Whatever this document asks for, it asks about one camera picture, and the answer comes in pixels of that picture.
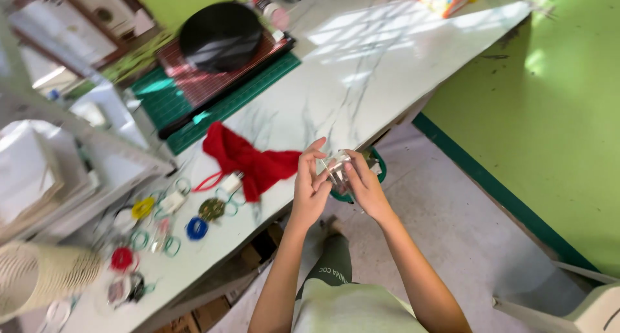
red cloth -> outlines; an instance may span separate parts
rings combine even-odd
[[[278,180],[287,179],[297,172],[299,151],[256,150],[252,144],[217,121],[209,126],[202,150],[213,156],[223,174],[242,171],[245,201],[258,202],[260,194]]]

black round lid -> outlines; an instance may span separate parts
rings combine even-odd
[[[191,66],[214,74],[232,72],[254,57],[262,30],[252,10],[242,4],[221,2],[186,20],[179,45]]]

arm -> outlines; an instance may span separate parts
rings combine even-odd
[[[360,153],[347,153],[355,165],[345,165],[355,198],[381,227],[418,321],[429,333],[471,333],[454,296],[393,212],[377,176],[368,169],[366,160]]]
[[[254,308],[247,329],[250,333],[291,331],[304,238],[307,230],[323,212],[332,189],[332,184],[325,181],[327,171],[325,175],[316,177],[315,160],[326,156],[319,152],[325,140],[323,137],[315,141],[299,156],[293,210],[274,264]]]

blue wire coil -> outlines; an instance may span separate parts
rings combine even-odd
[[[191,218],[190,222],[185,226],[187,238],[192,241],[197,241],[205,237],[208,229],[209,226],[206,224],[206,221],[198,217]]]

white marble table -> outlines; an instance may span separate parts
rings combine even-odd
[[[303,0],[291,12],[293,52],[303,63],[224,123],[261,150],[303,150],[321,136],[327,152],[357,148],[529,12],[517,0],[480,0],[443,20],[415,0]],[[192,158],[182,175],[194,185],[219,171],[200,144],[179,157]],[[62,332],[136,329],[286,206],[293,180],[211,223],[198,243],[183,229],[214,192],[192,194],[176,215],[174,234],[183,240],[177,256],[141,253],[140,271],[155,290],[112,312],[102,305],[104,277],[82,295]]]

